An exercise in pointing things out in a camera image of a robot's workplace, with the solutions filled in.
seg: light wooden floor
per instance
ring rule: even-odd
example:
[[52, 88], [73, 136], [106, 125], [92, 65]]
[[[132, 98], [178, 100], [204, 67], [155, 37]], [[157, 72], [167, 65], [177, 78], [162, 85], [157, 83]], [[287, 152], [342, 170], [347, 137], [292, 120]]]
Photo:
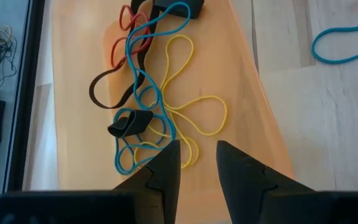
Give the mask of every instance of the light wooden floor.
[[[297, 180], [358, 190], [358, 61], [324, 65], [319, 32], [357, 26], [358, 0], [234, 0]], [[321, 40], [331, 58], [358, 53], [358, 32]]]

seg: blue rubber band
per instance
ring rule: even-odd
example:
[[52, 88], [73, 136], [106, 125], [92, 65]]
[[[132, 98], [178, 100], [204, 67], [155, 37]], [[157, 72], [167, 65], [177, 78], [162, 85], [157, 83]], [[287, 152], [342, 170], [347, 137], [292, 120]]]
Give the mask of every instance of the blue rubber band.
[[[145, 27], [148, 27], [148, 26], [150, 26], [150, 25], [152, 25], [154, 23], [157, 23], [159, 20], [163, 19], [174, 7], [178, 7], [178, 6], [186, 7], [187, 11], [188, 11], [188, 16], [185, 19], [184, 23], [180, 27], [178, 27], [178, 28], [176, 28], [174, 30], [171, 30], [171, 31], [166, 31], [166, 32], [161, 32], [161, 33], [154, 33], [154, 34], [140, 35], [140, 36], [135, 37], [132, 40], [134, 34], [137, 31], [139, 31], [139, 30], [141, 30], [141, 29], [143, 29]], [[170, 140], [171, 141], [176, 139], [176, 129], [175, 129], [175, 126], [173, 125], [171, 119], [168, 117], [167, 112], [165, 111], [165, 107], [163, 105], [163, 100], [162, 100], [161, 90], [155, 84], [154, 80], [150, 77], [149, 74], [147, 74], [145, 71], [135, 67], [134, 62], [133, 62], [132, 57], [131, 57], [131, 53], [128, 53], [128, 52], [132, 52], [132, 49], [133, 49], [135, 43], [137, 41], [139, 41], [139, 40], [142, 40], [142, 39], [148, 38], [148, 37], [156, 37], [156, 36], [161, 36], [161, 35], [171, 35], [171, 34], [174, 34], [174, 33], [178, 32], [179, 30], [182, 30], [187, 25], [187, 23], [189, 23], [189, 21], [190, 21], [190, 16], [191, 16], [190, 13], [191, 13], [190, 7], [186, 3], [184, 3], [184, 2], [173, 3], [159, 17], [157, 17], [157, 18], [155, 18], [155, 19], [153, 19], [153, 20], [151, 20], [151, 21], [139, 26], [138, 28], [134, 29], [128, 35], [127, 42], [126, 42], [126, 47], [125, 47], [125, 51], [126, 51], [126, 55], [127, 55], [127, 62], [128, 62], [129, 67], [131, 68], [133, 76], [134, 76], [134, 98], [135, 98], [135, 101], [138, 104], [139, 108], [142, 109], [142, 110], [151, 110], [151, 109], [156, 108], [157, 106], [160, 107], [162, 114], [154, 113], [154, 118], [157, 118], [157, 119], [161, 120], [164, 134], [166, 133], [166, 130], [167, 130], [166, 125], [168, 125], [168, 129], [170, 131]], [[145, 78], [148, 79], [148, 81], [150, 82], [150, 85], [145, 87], [139, 94], [137, 94], [137, 90], [136, 90], [136, 86], [138, 84], [138, 76], [137, 76], [138, 73], [143, 74], [145, 76]], [[155, 103], [153, 105], [151, 105], [151, 106], [144, 105], [143, 102], [142, 102], [142, 97], [143, 97], [144, 93], [149, 89], [153, 89], [153, 91], [155, 92]], [[121, 108], [116, 113], [116, 115], [114, 116], [114, 121], [113, 122], [116, 122], [119, 119], [120, 115], [122, 115], [124, 112], [127, 112], [127, 111], [131, 111], [131, 109], [129, 109], [129, 108]], [[140, 135], [136, 135], [136, 138], [137, 138], [137, 140], [139, 142], [142, 142], [142, 138], [140, 137]], [[159, 145], [162, 142], [163, 139], [164, 139], [164, 137], [161, 137], [156, 142], [156, 145]], [[146, 158], [146, 159], [142, 159], [139, 162], [135, 162], [133, 148], [138, 147], [138, 148], [142, 148], [142, 149], [150, 149], [150, 150], [156, 150], [156, 151], [161, 151], [163, 149], [163, 147], [153, 147], [153, 146], [140, 145], [140, 144], [129, 144], [126, 141], [125, 138], [123, 138], [123, 141], [125, 143], [125, 146], [120, 149], [119, 148], [118, 138], [116, 138], [116, 148], [117, 148], [117, 150], [116, 150], [115, 159], [114, 159], [114, 165], [115, 165], [118, 173], [120, 173], [121, 175], [129, 175], [132, 172], [134, 172], [139, 166], [141, 166], [142, 164], [144, 164], [144, 163], [150, 161], [151, 159], [153, 159], [153, 157], [149, 157], [149, 158]], [[133, 158], [132, 159], [132, 165], [131, 165], [131, 167], [129, 169], [123, 168], [123, 166], [121, 164], [121, 156], [122, 156], [122, 154], [123, 154], [123, 152], [125, 150], [128, 150], [130, 152], [132, 158]]]
[[313, 55], [313, 57], [315, 59], [319, 60], [320, 62], [324, 62], [324, 63], [331, 64], [331, 65], [347, 63], [347, 62], [351, 62], [353, 60], [358, 59], [358, 55], [355, 55], [353, 57], [349, 57], [349, 58], [345, 58], [345, 59], [331, 60], [331, 59], [327, 59], [327, 58], [320, 56], [316, 52], [316, 44], [317, 44], [318, 40], [321, 39], [322, 37], [324, 37], [325, 35], [333, 33], [333, 32], [355, 32], [355, 31], [358, 31], [358, 26], [337, 27], [337, 28], [330, 28], [330, 29], [326, 29], [326, 30], [322, 31], [320, 34], [317, 35], [317, 37], [314, 39], [314, 41], [311, 45], [311, 54]]

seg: tangled rubber bands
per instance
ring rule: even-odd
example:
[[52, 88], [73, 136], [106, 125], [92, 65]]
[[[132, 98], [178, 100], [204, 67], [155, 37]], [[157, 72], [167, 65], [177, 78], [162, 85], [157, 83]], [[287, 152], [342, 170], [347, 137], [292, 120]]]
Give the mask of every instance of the tangled rubber bands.
[[[159, 20], [163, 19], [174, 7], [185, 7], [187, 9], [188, 14], [187, 14], [187, 18], [185, 19], [184, 23], [180, 27], [177, 27], [176, 29], [173, 29], [170, 31], [151, 33], [149, 27], [155, 26], [155, 24]], [[126, 26], [123, 25], [123, 21], [122, 21], [125, 10], [127, 10], [129, 12], [129, 15], [131, 17], [129, 24]], [[131, 174], [136, 169], [138, 169], [143, 164], [145, 164], [146, 162], [148, 162], [149, 160], [151, 160], [153, 158], [153, 157], [148, 157], [146, 159], [142, 159], [139, 161], [138, 155], [137, 155], [139, 149], [160, 151], [163, 149], [163, 147], [160, 147], [159, 145], [164, 138], [170, 138], [170, 141], [173, 141], [176, 139], [181, 139], [188, 146], [189, 158], [184, 164], [181, 165], [182, 168], [188, 167], [197, 161], [199, 154], [200, 154], [200, 150], [199, 150], [199, 147], [198, 147], [196, 141], [183, 134], [182, 130], [180, 130], [178, 128], [175, 120], [173, 119], [173, 115], [179, 116], [179, 117], [187, 120], [197, 130], [197, 132], [199, 132], [200, 134], [202, 134], [204, 136], [215, 135], [215, 134], [219, 133], [222, 130], [222, 128], [224, 127], [224, 124], [225, 124], [226, 118], [227, 118], [227, 105], [221, 98], [219, 98], [217, 96], [214, 96], [214, 95], [201, 96], [201, 97], [195, 98], [194, 100], [192, 100], [184, 105], [181, 105], [181, 106], [172, 106], [172, 105], [168, 104], [167, 101], [165, 100], [165, 98], [163, 97], [164, 91], [167, 89], [167, 86], [169, 86], [169, 83], [173, 79], [175, 79], [175, 77], [177, 77], [178, 74], [181, 73], [185, 69], [185, 67], [188, 65], [189, 61], [191, 60], [191, 58], [193, 56], [194, 44], [189, 37], [187, 37], [185, 35], [176, 35], [168, 41], [167, 46], [165, 48], [165, 54], [167, 57], [167, 68], [166, 68], [163, 82], [160, 84], [159, 87], [155, 84], [154, 80], [150, 77], [150, 75], [145, 70], [135, 67], [132, 57], [131, 57], [132, 55], [138, 54], [139, 52], [142, 52], [143, 50], [147, 49], [149, 47], [149, 45], [151, 44], [153, 37], [161, 36], [161, 35], [171, 35], [171, 34], [178, 32], [179, 30], [182, 30], [182, 28], [184, 28], [187, 25], [187, 23], [189, 23], [190, 17], [191, 17], [190, 7], [189, 7], [189, 5], [187, 5], [186, 3], [183, 3], [183, 2], [176, 2], [176, 3], [172, 4], [170, 7], [168, 7], [164, 11], [164, 13], [162, 13], [160, 16], [156, 17], [155, 19], [151, 19], [151, 20], [149, 20], [149, 18], [143, 13], [134, 14], [129, 6], [123, 6], [121, 9], [120, 19], [119, 19], [119, 25], [120, 25], [121, 30], [129, 30], [129, 28], [133, 27], [134, 25], [136, 25], [137, 27], [135, 29], [133, 29], [133, 31], [130, 32], [127, 37], [121, 37], [121, 38], [117, 39], [117, 41], [115, 41], [115, 43], [113, 44], [112, 49], [111, 49], [112, 50], [111, 51], [112, 70], [107, 71], [104, 74], [103, 73], [100, 74], [99, 77], [101, 75], [106, 75], [108, 72], [109, 73], [111, 73], [112, 71], [115, 72], [116, 70], [120, 69], [124, 65], [125, 61], [127, 61], [128, 66], [132, 70], [132, 74], [134, 76], [134, 84], [132, 86], [133, 86], [133, 95], [134, 95], [136, 103], [138, 104], [139, 108], [142, 110], [152, 110], [152, 109], [155, 109], [158, 107], [161, 110], [161, 114], [154, 113], [154, 118], [156, 118], [162, 122], [162, 131], [157, 131], [155, 128], [151, 127], [150, 125], [148, 127], [152, 132], [154, 132], [155, 134], [158, 134], [160, 136], [160, 139], [157, 142], [143, 141], [142, 138], [140, 137], [140, 135], [136, 134], [135, 136], [140, 143], [130, 144], [125, 138], [122, 138], [122, 140], [125, 143], [125, 146], [120, 149], [118, 138], [116, 138], [116, 148], [117, 149], [116, 149], [114, 165], [116, 166], [117, 171], [122, 175]], [[140, 18], [143, 18], [143, 20], [145, 21], [144, 24], [140, 24], [141, 23], [141, 21], [139, 20]], [[142, 35], [136, 36], [135, 34], [140, 31], [143, 31]], [[171, 77], [168, 78], [168, 73], [170, 70], [169, 48], [171, 46], [171, 43], [175, 39], [180, 39], [180, 38], [186, 39], [191, 44], [191, 52], [190, 52], [189, 57], [186, 60], [185, 64], [182, 66], [182, 68], [179, 69], [179, 71], [177, 71]], [[116, 64], [114, 61], [114, 54], [115, 54], [118, 43], [120, 43], [123, 40], [126, 40], [125, 56], [122, 59], [120, 59], [120, 61], [118, 61], [118, 63]], [[144, 40], [142, 45], [137, 50], [133, 50], [136, 42], [139, 40]], [[150, 83], [150, 85], [146, 86], [142, 91], [140, 91], [140, 93], [137, 92], [137, 88], [138, 88], [137, 86], [139, 84], [138, 74], [139, 74], [139, 76], [143, 75]], [[150, 89], [153, 90], [155, 93], [155, 100], [151, 105], [147, 106], [147, 105], [143, 104], [142, 98], [143, 98], [144, 94], [147, 91], [149, 91]], [[89, 94], [92, 98], [91, 90], [93, 91], [93, 89], [90, 88]], [[196, 103], [201, 100], [208, 100], [208, 99], [218, 100], [224, 106], [224, 118], [222, 120], [222, 123], [221, 123], [220, 127], [217, 130], [213, 131], [212, 133], [207, 133], [207, 132], [200, 130], [200, 128], [190, 118], [188, 118], [184, 114], [180, 113], [180, 111], [182, 109], [192, 105], [193, 103]], [[114, 116], [113, 122], [116, 122], [123, 113], [128, 112], [128, 111], [132, 111], [132, 109], [121, 108]], [[129, 169], [125, 169], [121, 164], [121, 157], [125, 150], [128, 150], [133, 157], [132, 165]]]

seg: table surface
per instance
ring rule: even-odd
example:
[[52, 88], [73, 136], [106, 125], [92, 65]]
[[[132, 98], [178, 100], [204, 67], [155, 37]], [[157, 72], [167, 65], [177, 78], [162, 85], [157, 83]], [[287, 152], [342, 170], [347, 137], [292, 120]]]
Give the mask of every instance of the table surface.
[[[233, 0], [233, 3], [288, 148], [296, 180], [316, 190], [358, 190], [358, 60], [345, 65], [325, 65], [310, 54], [311, 41], [322, 30], [358, 25], [358, 0]], [[92, 19], [82, 25], [93, 26]], [[49, 65], [51, 24], [45, 25], [45, 30], [44, 41], [49, 47], [45, 47], [46, 56], [42, 58]], [[318, 51], [332, 58], [354, 55], [358, 53], [358, 32], [324, 38]], [[39, 99], [47, 96], [48, 100], [43, 100], [35, 110], [39, 122], [33, 129], [39, 130], [36, 139], [41, 140], [34, 147], [51, 151], [56, 149], [55, 127], [51, 127], [55, 122], [55, 103], [53, 91], [47, 90], [54, 86], [51, 66], [42, 68], [36, 93]], [[104, 126], [105, 121], [90, 123]], [[41, 164], [47, 159], [38, 157], [38, 161]], [[109, 171], [99, 170], [98, 175], [110, 175]], [[44, 187], [35, 184], [33, 189]]]
[[[130, 1], [98, 2], [56, 1], [52, 7], [53, 88], [61, 189], [111, 189], [125, 179], [115, 171], [114, 138], [106, 131], [112, 111], [95, 106], [88, 88], [97, 74], [109, 69], [102, 37], [114, 38], [104, 36], [105, 30], [117, 20], [122, 4]], [[168, 16], [159, 22], [158, 29], [170, 30], [182, 22], [183, 19]], [[170, 85], [165, 99], [177, 106], [197, 96], [218, 95], [226, 101], [229, 116], [223, 131], [211, 137], [202, 137], [191, 125], [177, 120], [185, 135], [200, 146], [199, 161], [181, 172], [177, 217], [180, 222], [224, 221], [229, 215], [216, 167], [217, 140], [229, 141], [290, 177], [291, 162], [230, 1], [207, 0], [200, 18], [191, 21], [180, 33], [193, 39], [195, 56], [175, 84]], [[202, 35], [205, 33], [219, 37], [206, 38]], [[161, 82], [165, 67], [155, 65], [164, 62], [167, 42], [168, 37], [156, 38], [147, 58], [147, 70], [157, 83]], [[189, 54], [188, 47], [186, 42], [173, 44], [176, 54], [171, 55], [171, 72], [181, 67]], [[131, 73], [123, 68], [108, 80], [111, 91], [107, 80], [96, 86], [96, 95], [103, 102], [109, 102], [110, 98], [115, 101], [122, 94], [122, 88], [132, 81]], [[131, 100], [126, 106], [133, 108], [133, 104]], [[213, 101], [195, 104], [183, 113], [207, 132], [216, 129], [223, 116], [222, 106]], [[185, 162], [186, 147], [181, 149]]]

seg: rubber band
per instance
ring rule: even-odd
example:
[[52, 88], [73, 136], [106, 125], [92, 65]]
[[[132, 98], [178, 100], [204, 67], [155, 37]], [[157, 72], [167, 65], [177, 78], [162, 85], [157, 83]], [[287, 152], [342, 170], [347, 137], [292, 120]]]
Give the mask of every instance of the rubber band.
[[[155, 25], [159, 20], [163, 19], [174, 7], [186, 7], [187, 11], [188, 11], [188, 16], [187, 18], [185, 19], [184, 23], [176, 28], [176, 29], [173, 29], [173, 30], [170, 30], [170, 31], [166, 31], [166, 32], [161, 32], [161, 33], [151, 33], [151, 34], [144, 34], [144, 35], [139, 35], [137, 37], [134, 37], [134, 34], [148, 26], [152, 26], [152, 25]], [[184, 28], [187, 23], [189, 23], [190, 21], [190, 15], [191, 14], [191, 11], [190, 11], [190, 7], [189, 5], [187, 5], [186, 3], [184, 2], [176, 2], [176, 3], [173, 3], [171, 6], [169, 6], [160, 16], [158, 16], [157, 18], [155, 19], [152, 19], [151, 21], [149, 22], [146, 22], [145, 24], [135, 28], [129, 35], [128, 35], [128, 38], [127, 38], [127, 42], [126, 42], [126, 56], [127, 56], [127, 62], [128, 62], [128, 66], [131, 68], [132, 70], [132, 74], [134, 76], [134, 84], [133, 84], [133, 94], [134, 94], [134, 98], [135, 98], [135, 101], [136, 103], [138, 104], [139, 108], [142, 109], [142, 110], [152, 110], [154, 108], [156, 108], [157, 106], [160, 107], [161, 109], [161, 112], [162, 114], [154, 114], [154, 116], [158, 119], [161, 119], [162, 120], [162, 123], [166, 123], [168, 124], [168, 128], [169, 128], [169, 131], [170, 131], [170, 140], [173, 141], [176, 139], [176, 129], [175, 129], [175, 125], [173, 124], [173, 122], [169, 119], [168, 115], [167, 115], [167, 112], [165, 111], [165, 107], [163, 105], [163, 99], [162, 99], [162, 94], [161, 94], [161, 91], [160, 89], [158, 88], [158, 86], [155, 84], [154, 80], [150, 77], [149, 74], [147, 74], [144, 70], [142, 69], [139, 69], [139, 68], [136, 68], [135, 65], [134, 65], [134, 62], [132, 60], [132, 57], [131, 57], [131, 52], [132, 52], [132, 49], [134, 47], [134, 45], [136, 44], [137, 41], [139, 40], [142, 40], [142, 39], [146, 39], [146, 38], [149, 38], [149, 37], [155, 37], [155, 36], [161, 36], [161, 35], [170, 35], [170, 34], [174, 34], [180, 30], [182, 30], [182, 28]], [[140, 74], [143, 74], [144, 77], [146, 79], [148, 79], [148, 81], [150, 82], [150, 85], [147, 86], [146, 88], [149, 89], [149, 88], [152, 88], [155, 92], [155, 96], [156, 96], [156, 99], [155, 99], [155, 103], [150, 105], [150, 106], [146, 106], [142, 103], [142, 99], [140, 98], [140, 96], [137, 94], [137, 86], [138, 86], [138, 72]], [[114, 121], [117, 121], [119, 119], [119, 116], [125, 112], [125, 111], [128, 111], [129, 109], [128, 108], [122, 108], [120, 109], [117, 114], [114, 116]], [[149, 158], [146, 158], [146, 159], [143, 159], [139, 162], [135, 161], [134, 157], [135, 157], [135, 154], [134, 154], [134, 150], [133, 148], [134, 147], [139, 147], [139, 148], [142, 148], [142, 149], [151, 149], [151, 150], [162, 150], [163, 148], [162, 147], [155, 147], [153, 145], [150, 145], [150, 144], [144, 144], [143, 141], [141, 141], [141, 138], [140, 136], [138, 135], [137, 136], [138, 140], [140, 141], [139, 144], [129, 144], [125, 139], [123, 139], [123, 141], [125, 142], [125, 146], [122, 148], [122, 149], [119, 149], [119, 145], [118, 145], [118, 139], [116, 138], [116, 155], [115, 155], [115, 160], [114, 160], [114, 165], [116, 166], [116, 169], [118, 171], [118, 173], [122, 174], [122, 175], [129, 175], [131, 174], [134, 170], [136, 170], [139, 166], [141, 166], [142, 164], [148, 162], [149, 160], [151, 160], [153, 157], [149, 157]], [[125, 151], [125, 150], [129, 150], [129, 152], [131, 153], [132, 157], [133, 157], [133, 160], [132, 160], [132, 166], [131, 168], [129, 169], [125, 169], [123, 168], [123, 166], [121, 165], [121, 156], [122, 156], [122, 153]]]
[[[128, 23], [127, 26], [124, 27], [124, 25], [122, 24], [123, 23], [123, 18], [124, 18], [124, 12], [125, 10], [127, 9], [130, 17], [131, 17], [131, 21]], [[143, 12], [139, 12], [137, 13], [136, 15], [132, 12], [132, 9], [130, 6], [128, 5], [123, 5], [121, 7], [121, 11], [120, 11], [120, 14], [119, 14], [119, 27], [122, 31], [128, 31], [132, 26], [134, 26], [135, 24], [136, 25], [140, 25], [140, 22], [138, 21], [138, 18], [140, 17], [143, 17], [145, 19], [145, 22], [148, 22], [149, 21], [149, 17], [146, 16], [146, 14], [144, 14]], [[150, 33], [150, 28], [149, 27], [146, 27], [145, 30], [144, 30], [144, 34], [149, 34]], [[118, 38], [115, 43], [112, 45], [112, 48], [111, 48], [111, 56], [110, 56], [110, 63], [111, 63], [111, 67], [112, 68], [115, 68], [115, 64], [114, 64], [114, 54], [115, 54], [115, 51], [116, 51], [116, 47], [118, 45], [118, 43], [120, 43], [121, 41], [123, 40], [126, 40], [127, 37], [121, 37], [121, 38]], [[132, 51], [131, 55], [134, 55], [134, 54], [138, 54], [139, 52], [143, 51], [146, 47], [148, 47], [150, 44], [151, 44], [151, 41], [152, 41], [152, 38], [149, 37], [147, 38], [147, 40], [137, 49], [137, 50], [134, 50]], [[125, 62], [126, 61], [126, 58], [127, 56], [123, 56], [120, 61], [118, 62], [118, 64], [120, 64], [121, 62]]]
[[[167, 78], [168, 77], [168, 73], [169, 73], [169, 69], [170, 69], [170, 57], [169, 57], [169, 48], [172, 44], [172, 42], [175, 40], [175, 39], [186, 39], [190, 45], [191, 45], [191, 50], [190, 50], [190, 54], [189, 54], [189, 57], [186, 59], [186, 62], [182, 65], [182, 67], [176, 72], [174, 73], [171, 77]], [[167, 42], [167, 45], [165, 46], [165, 56], [167, 58], [167, 68], [165, 70], [165, 75], [164, 75], [164, 78], [163, 78], [163, 81], [161, 83], [161, 92], [162, 92], [162, 95], [164, 96], [164, 91], [166, 90], [168, 84], [176, 77], [178, 76], [184, 69], [185, 67], [189, 64], [191, 58], [193, 57], [193, 54], [194, 54], [194, 43], [193, 41], [185, 36], [185, 35], [175, 35], [173, 36], [168, 42]], [[148, 91], [150, 89], [150, 87], [146, 87], [144, 88], [140, 93], [139, 93], [139, 96], [142, 97], [144, 95], [144, 93], [146, 93], [146, 91]], [[220, 101], [222, 104], [223, 104], [223, 107], [224, 107], [224, 116], [223, 116], [223, 120], [222, 120], [222, 123], [220, 125], [220, 127], [211, 132], [211, 133], [207, 133], [207, 132], [204, 132], [202, 131], [190, 118], [186, 117], [185, 115], [181, 114], [179, 112], [179, 110], [182, 110], [184, 108], [186, 108], [187, 106], [190, 106], [194, 103], [197, 103], [199, 101], [202, 101], [202, 100], [218, 100]], [[214, 96], [214, 95], [209, 95], [209, 96], [201, 96], [201, 97], [197, 97], [195, 98], [194, 100], [191, 100], [189, 101], [188, 103], [185, 103], [184, 105], [181, 105], [181, 106], [177, 106], [177, 107], [174, 107], [174, 106], [171, 106], [169, 105], [166, 101], [165, 101], [165, 97], [163, 97], [163, 104], [164, 104], [164, 107], [165, 109], [170, 113], [170, 117], [172, 119], [172, 123], [173, 125], [175, 126], [176, 130], [177, 130], [177, 133], [179, 135], [179, 138], [177, 139], [182, 139], [186, 145], [188, 146], [188, 149], [189, 149], [189, 159], [187, 160], [186, 163], [182, 164], [181, 165], [181, 168], [186, 168], [190, 165], [193, 165], [197, 159], [198, 159], [198, 156], [200, 154], [199, 152], [199, 147], [197, 145], [197, 143], [194, 141], [194, 139], [192, 138], [189, 138], [189, 137], [186, 137], [183, 135], [182, 131], [180, 131], [180, 129], [178, 128], [175, 120], [173, 119], [173, 114], [177, 115], [177, 116], [180, 116], [181, 118], [185, 119], [186, 121], [188, 121], [196, 130], [197, 132], [199, 132], [201, 135], [204, 135], [204, 136], [213, 136], [213, 135], [216, 135], [218, 133], [220, 133], [224, 127], [224, 125], [226, 124], [226, 120], [227, 120], [227, 104], [225, 103], [225, 101], [218, 97], [218, 96]], [[151, 127], [149, 125], [148, 127], [152, 132], [154, 132], [155, 134], [159, 135], [159, 136], [164, 136], [164, 137], [168, 137], [166, 134], [164, 133], [161, 133], [161, 132], [158, 132], [157, 130], [155, 130], [153, 127]], [[193, 157], [193, 148], [190, 144], [190, 142], [195, 146], [195, 158], [192, 159]], [[136, 158], [137, 157], [137, 149], [134, 151], [134, 157]]]
[[[140, 5], [144, 2], [145, 0], [132, 0], [131, 1], [131, 10], [132, 13], [137, 13], [137, 11], [139, 10]], [[157, 9], [155, 9], [154, 7], [152, 8], [152, 11], [150, 13], [150, 17], [149, 18], [157, 18], [159, 15], [159, 11]], [[155, 28], [156, 28], [156, 24], [153, 24], [151, 26], [147, 26], [150, 29], [150, 33], [154, 33], [155, 32]], [[130, 29], [130, 33], [135, 29], [135, 24], [132, 23], [131, 24], [131, 29]], [[137, 54], [137, 61], [139, 63], [139, 67], [143, 70], [145, 70], [144, 67], [144, 60], [145, 57], [147, 55], [147, 52], [149, 51], [149, 47], [150, 44], [145, 44], [147, 42], [147, 39], [144, 39], [141, 46], [145, 46], [145, 48], [143, 50], [141, 50], [138, 54]], [[140, 88], [140, 86], [143, 84], [144, 82], [144, 75], [143, 74], [139, 74], [138, 77], [138, 82], [137, 85], [135, 86], [135, 84], [133, 83], [131, 86], [129, 86], [127, 88], [127, 90], [124, 92], [124, 94], [122, 95], [121, 99], [119, 100], [119, 102], [114, 105], [114, 106], [106, 106], [104, 105], [102, 102], [100, 102], [94, 92], [94, 89], [96, 87], [96, 84], [105, 76], [110, 75], [116, 71], [118, 71], [123, 65], [125, 60], [120, 60], [120, 62], [118, 63], [118, 65], [116, 65], [115, 67], [113, 67], [112, 69], [103, 72], [102, 74], [98, 75], [89, 85], [89, 97], [91, 98], [91, 101], [98, 107], [103, 108], [103, 109], [117, 109], [120, 108], [122, 106], [124, 106], [124, 104], [126, 103], [126, 101], [129, 99], [129, 97], [131, 97], [131, 95], [133, 94], [134, 88], [138, 89]]]
[[312, 45], [311, 45], [311, 54], [313, 55], [313, 57], [317, 60], [319, 60], [320, 62], [324, 62], [327, 64], [331, 64], [331, 65], [337, 65], [337, 64], [342, 64], [342, 63], [347, 63], [347, 62], [351, 62], [353, 60], [358, 59], [358, 54], [349, 58], [344, 58], [344, 59], [339, 59], [339, 60], [331, 60], [331, 59], [327, 59], [324, 58], [322, 56], [320, 56], [317, 52], [316, 52], [316, 44], [318, 42], [319, 39], [321, 39], [322, 37], [324, 37], [327, 34], [333, 33], [333, 32], [355, 32], [358, 31], [358, 26], [355, 27], [335, 27], [335, 28], [330, 28], [330, 29], [326, 29], [324, 31], [322, 31], [321, 33], [319, 33], [317, 35], [317, 37], [314, 39]]

